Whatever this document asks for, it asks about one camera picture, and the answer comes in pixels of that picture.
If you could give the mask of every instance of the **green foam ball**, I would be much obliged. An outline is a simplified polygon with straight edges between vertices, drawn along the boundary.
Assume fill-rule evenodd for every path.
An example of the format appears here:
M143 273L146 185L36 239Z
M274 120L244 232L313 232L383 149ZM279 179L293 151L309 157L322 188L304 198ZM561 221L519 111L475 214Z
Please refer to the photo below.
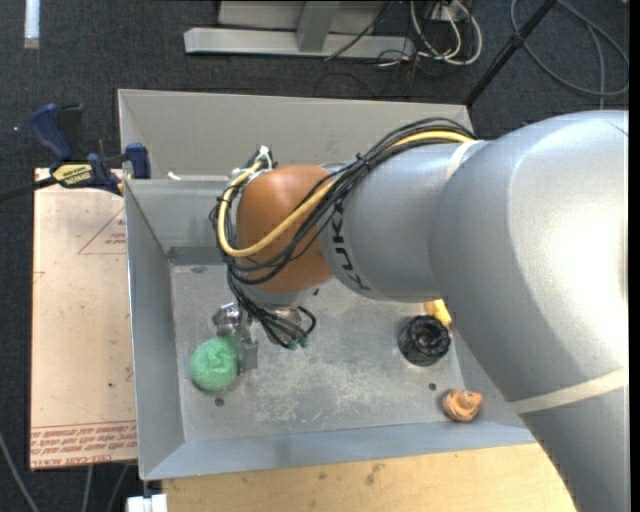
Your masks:
M194 384L205 391L220 391L238 375L238 356L233 336L216 336L200 345L189 362Z

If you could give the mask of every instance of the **white metal base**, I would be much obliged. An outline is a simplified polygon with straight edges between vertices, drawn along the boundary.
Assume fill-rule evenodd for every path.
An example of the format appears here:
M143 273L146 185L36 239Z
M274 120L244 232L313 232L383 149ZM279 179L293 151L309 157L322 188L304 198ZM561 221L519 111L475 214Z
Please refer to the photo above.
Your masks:
M296 32L269 30L239 30L228 28L192 28L185 32L187 53L224 53L249 55L290 55L304 57L329 57L349 44L356 36L328 34L321 50L300 51ZM392 51L410 54L413 43L397 36L363 36L340 57L376 59L383 52L388 58L397 55Z

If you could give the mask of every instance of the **yellow clamp label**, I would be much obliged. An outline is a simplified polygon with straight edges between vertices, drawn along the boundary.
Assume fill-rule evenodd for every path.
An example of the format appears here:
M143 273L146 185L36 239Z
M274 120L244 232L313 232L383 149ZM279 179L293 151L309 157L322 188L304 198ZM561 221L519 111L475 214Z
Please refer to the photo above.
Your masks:
M88 181L92 177L91 166L88 164L65 164L53 171L53 177L67 187Z

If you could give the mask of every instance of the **wooden table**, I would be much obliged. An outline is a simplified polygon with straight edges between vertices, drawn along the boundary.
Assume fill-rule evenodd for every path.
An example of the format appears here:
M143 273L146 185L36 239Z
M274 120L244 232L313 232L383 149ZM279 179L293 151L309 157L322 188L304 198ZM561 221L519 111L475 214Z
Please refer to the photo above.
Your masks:
M163 481L171 512L575 512L538 444Z

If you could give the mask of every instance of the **cardboard sheet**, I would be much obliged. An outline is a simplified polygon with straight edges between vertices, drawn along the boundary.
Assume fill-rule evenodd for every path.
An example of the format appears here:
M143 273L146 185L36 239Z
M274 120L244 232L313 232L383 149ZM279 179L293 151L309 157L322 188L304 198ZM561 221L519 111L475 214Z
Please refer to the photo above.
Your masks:
M55 185L34 203L30 467L135 459L124 199Z

